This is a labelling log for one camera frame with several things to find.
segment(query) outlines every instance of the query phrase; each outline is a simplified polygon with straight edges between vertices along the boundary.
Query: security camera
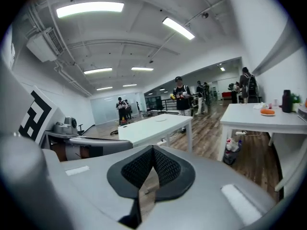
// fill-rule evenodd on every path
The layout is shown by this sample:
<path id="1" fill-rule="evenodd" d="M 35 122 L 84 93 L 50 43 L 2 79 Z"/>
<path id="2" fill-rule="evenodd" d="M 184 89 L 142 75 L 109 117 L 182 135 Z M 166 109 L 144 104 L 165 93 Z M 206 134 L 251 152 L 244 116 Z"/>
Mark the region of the security camera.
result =
<path id="1" fill-rule="evenodd" d="M 209 17 L 209 14 L 208 14 L 207 12 L 204 12 L 204 13 L 201 15 L 201 17 L 202 17 L 203 19 L 207 19 L 207 18 Z"/>

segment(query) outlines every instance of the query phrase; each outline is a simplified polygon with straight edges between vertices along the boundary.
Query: air conditioning unit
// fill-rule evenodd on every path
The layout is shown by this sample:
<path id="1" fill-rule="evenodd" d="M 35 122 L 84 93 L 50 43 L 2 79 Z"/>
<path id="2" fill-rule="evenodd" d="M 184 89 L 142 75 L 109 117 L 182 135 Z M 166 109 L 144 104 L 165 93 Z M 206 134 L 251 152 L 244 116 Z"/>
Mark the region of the air conditioning unit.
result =
<path id="1" fill-rule="evenodd" d="M 51 27 L 32 36 L 26 46 L 41 62 L 54 61 L 64 51 Z"/>

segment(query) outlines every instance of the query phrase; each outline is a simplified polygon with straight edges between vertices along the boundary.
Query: potted plant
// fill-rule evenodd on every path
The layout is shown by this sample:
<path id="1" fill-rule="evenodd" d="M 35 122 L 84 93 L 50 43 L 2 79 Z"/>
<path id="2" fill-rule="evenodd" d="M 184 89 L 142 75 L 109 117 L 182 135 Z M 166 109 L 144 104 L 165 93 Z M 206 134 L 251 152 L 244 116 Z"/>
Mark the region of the potted plant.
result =
<path id="1" fill-rule="evenodd" d="M 292 99 L 292 112 L 296 112 L 297 113 L 297 110 L 299 108 L 301 104 L 301 96 L 300 95 L 297 95 L 297 94 L 294 94 L 292 93 L 291 94 L 291 99 Z"/>

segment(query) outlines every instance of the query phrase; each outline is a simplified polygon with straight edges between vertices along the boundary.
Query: trash bin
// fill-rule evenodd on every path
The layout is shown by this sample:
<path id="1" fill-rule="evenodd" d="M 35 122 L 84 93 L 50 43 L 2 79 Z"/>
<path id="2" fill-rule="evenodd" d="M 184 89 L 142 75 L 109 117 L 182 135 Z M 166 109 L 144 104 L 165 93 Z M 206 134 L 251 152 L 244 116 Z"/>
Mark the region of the trash bin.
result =
<path id="1" fill-rule="evenodd" d="M 226 163 L 228 165 L 232 165 L 236 161 L 236 158 L 237 158 L 237 156 L 238 156 L 238 154 L 239 154 L 239 152 L 241 151 L 241 148 L 242 148 L 242 141 L 241 140 L 238 142 L 238 146 L 239 146 L 239 148 L 236 151 L 228 150 L 225 147 L 225 153 L 224 153 L 224 157 L 223 157 L 224 163 Z"/>

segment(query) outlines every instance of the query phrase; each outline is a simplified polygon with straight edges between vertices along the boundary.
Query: fluorescent light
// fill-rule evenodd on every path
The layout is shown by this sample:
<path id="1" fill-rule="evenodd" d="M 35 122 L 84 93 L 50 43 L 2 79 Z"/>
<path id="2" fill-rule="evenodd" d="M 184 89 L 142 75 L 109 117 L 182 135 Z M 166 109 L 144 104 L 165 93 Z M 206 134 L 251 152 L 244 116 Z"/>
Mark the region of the fluorescent light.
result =
<path id="1" fill-rule="evenodd" d="M 97 89 L 97 90 L 107 90 L 107 89 L 112 89 L 113 87 L 105 87 L 105 88 L 100 88 L 100 89 Z"/>
<path id="2" fill-rule="evenodd" d="M 84 74 L 91 74 L 91 73 L 98 73 L 98 72 L 102 72 L 102 71 L 111 71 L 112 68 L 101 68 L 101 69 L 95 69 L 95 70 L 89 70 L 89 71 L 85 71 Z"/>
<path id="3" fill-rule="evenodd" d="M 179 32 L 183 36 L 185 36 L 187 39 L 191 40 L 195 38 L 195 36 L 189 32 L 186 28 L 183 26 L 179 25 L 177 22 L 171 20 L 170 18 L 166 17 L 165 20 L 162 22 L 164 25 L 169 26 L 170 28 L 174 29 L 175 31 Z"/>
<path id="4" fill-rule="evenodd" d="M 130 86 L 137 86 L 137 84 L 128 84 L 128 85 L 123 85 L 123 87 L 130 87 Z"/>
<path id="5" fill-rule="evenodd" d="M 153 68 L 147 68 L 147 67 L 133 67 L 131 70 L 137 70 L 137 71 L 152 71 Z"/>
<path id="6" fill-rule="evenodd" d="M 84 2 L 59 8 L 57 9 L 57 14 L 59 18 L 62 18 L 71 14 L 92 11 L 121 12 L 123 10 L 123 7 L 124 4 L 120 2 Z"/>

